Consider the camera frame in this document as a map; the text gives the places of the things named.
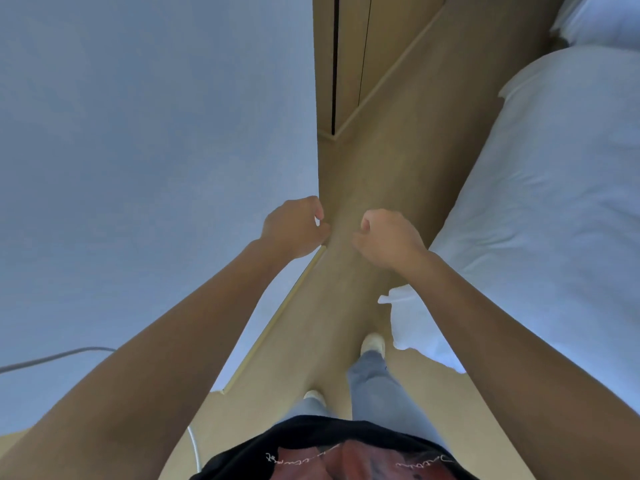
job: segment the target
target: hand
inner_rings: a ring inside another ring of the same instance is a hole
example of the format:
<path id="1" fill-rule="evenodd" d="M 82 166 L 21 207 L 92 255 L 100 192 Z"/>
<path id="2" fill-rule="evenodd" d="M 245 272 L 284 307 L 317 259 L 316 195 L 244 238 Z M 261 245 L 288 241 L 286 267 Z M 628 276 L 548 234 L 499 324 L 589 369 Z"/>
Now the hand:
<path id="1" fill-rule="evenodd" d="M 353 246 L 376 266 L 398 271 L 426 248 L 415 227 L 400 212 L 378 209 L 364 213 Z"/>
<path id="2" fill-rule="evenodd" d="M 276 246 L 289 259 L 306 256 L 331 234 L 331 226 L 324 222 L 317 226 L 314 217 L 324 219 L 318 197 L 288 200 L 264 220 L 260 239 Z"/>

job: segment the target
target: wooden cabinet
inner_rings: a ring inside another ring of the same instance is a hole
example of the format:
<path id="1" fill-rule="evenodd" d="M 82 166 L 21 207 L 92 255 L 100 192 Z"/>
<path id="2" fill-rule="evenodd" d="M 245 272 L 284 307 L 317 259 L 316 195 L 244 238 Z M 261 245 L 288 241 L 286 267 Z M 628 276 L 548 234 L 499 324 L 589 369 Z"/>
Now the wooden cabinet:
<path id="1" fill-rule="evenodd" d="M 313 0 L 318 131 L 336 135 L 444 0 Z"/>

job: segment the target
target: person's left hand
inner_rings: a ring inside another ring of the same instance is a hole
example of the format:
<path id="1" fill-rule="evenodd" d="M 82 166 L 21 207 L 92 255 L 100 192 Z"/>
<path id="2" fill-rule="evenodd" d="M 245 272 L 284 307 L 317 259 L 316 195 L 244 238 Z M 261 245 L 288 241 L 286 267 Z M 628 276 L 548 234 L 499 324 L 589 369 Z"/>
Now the person's left hand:
<path id="1" fill-rule="evenodd" d="M 290 259 L 306 256 L 331 234 L 331 226 L 324 222 L 317 226 L 314 217 L 324 219 L 318 197 L 288 200 L 264 220 L 260 239 L 276 246 Z"/>

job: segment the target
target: leg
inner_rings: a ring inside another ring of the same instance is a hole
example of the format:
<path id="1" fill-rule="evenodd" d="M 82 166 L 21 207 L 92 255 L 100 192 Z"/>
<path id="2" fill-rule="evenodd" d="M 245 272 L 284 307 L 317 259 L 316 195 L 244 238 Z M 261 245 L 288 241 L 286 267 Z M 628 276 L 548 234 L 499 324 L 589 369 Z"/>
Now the leg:
<path id="1" fill-rule="evenodd" d="M 347 379 L 354 420 L 370 421 L 447 448 L 424 412 L 389 373 L 378 351 L 364 352 L 347 372 Z"/>
<path id="2" fill-rule="evenodd" d="M 306 393 L 304 398 L 297 402 L 284 417 L 278 421 L 279 423 L 291 419 L 294 416 L 325 416 L 327 418 L 335 418 L 335 415 L 327 409 L 324 398 L 320 393 L 311 391 Z"/>

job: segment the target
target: t-shirt print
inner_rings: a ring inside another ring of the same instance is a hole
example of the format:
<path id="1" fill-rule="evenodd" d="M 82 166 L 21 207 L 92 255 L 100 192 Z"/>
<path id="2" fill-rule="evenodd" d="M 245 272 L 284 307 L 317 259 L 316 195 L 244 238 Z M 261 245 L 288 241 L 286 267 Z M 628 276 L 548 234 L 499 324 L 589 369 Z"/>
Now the t-shirt print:
<path id="1" fill-rule="evenodd" d="M 271 480 L 455 480 L 446 463 L 455 460 L 431 451 L 402 453 L 355 440 L 326 448 L 266 454 L 275 463 Z"/>

